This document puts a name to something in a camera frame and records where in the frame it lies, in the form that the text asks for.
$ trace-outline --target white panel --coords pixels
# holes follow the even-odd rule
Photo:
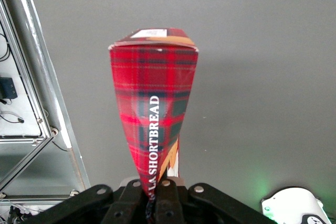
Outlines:
[[[2,27],[0,27],[0,33],[4,34]],[[7,41],[3,36],[0,36],[0,57],[5,54],[6,50]],[[17,122],[17,116],[19,116],[24,120],[24,123],[9,123],[0,118],[0,135],[2,137],[40,136],[41,130],[11,52],[7,60],[0,62],[0,77],[13,78],[17,98],[11,101],[7,100],[8,104],[0,103],[0,112],[1,116],[9,121]],[[5,114],[6,112],[14,113],[17,116]]]

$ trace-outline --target white label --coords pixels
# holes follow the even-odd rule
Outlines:
[[[131,38],[145,38],[145,37],[167,37],[167,29],[145,29],[140,30]]]

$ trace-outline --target black device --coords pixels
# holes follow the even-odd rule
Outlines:
[[[17,98],[13,79],[10,77],[0,77],[0,99]]]
[[[25,224],[148,224],[147,196],[139,180],[113,192],[96,185],[28,218]],[[155,224],[275,224],[216,188],[198,183],[186,189],[169,178],[156,187]]]

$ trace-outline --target bolt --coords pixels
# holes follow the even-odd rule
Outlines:
[[[58,134],[58,129],[56,129],[55,127],[50,127],[51,129],[51,133],[56,136]]]
[[[138,186],[140,186],[140,185],[141,185],[140,181],[135,181],[135,182],[133,183],[133,186],[134,186],[134,187],[138,187]]]
[[[77,195],[77,194],[79,194],[79,191],[77,191],[77,190],[72,190],[72,191],[70,192],[70,197],[73,197],[73,196],[75,196],[75,195]]]
[[[164,180],[164,181],[162,181],[162,185],[163,186],[169,186],[170,185],[170,181],[169,180]]]
[[[105,189],[105,188],[100,188],[98,191],[97,191],[97,194],[98,195],[102,195],[102,194],[104,194],[104,193],[106,193],[107,192],[107,190]]]
[[[197,193],[204,192],[204,188],[202,186],[195,186],[194,191]]]

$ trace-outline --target tartan pattern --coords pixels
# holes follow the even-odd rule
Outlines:
[[[179,29],[169,34],[185,35]],[[111,69],[120,118],[145,193],[149,175],[149,99],[159,97],[159,148],[156,179],[170,148],[176,142],[191,91],[197,51],[176,45],[115,46]]]

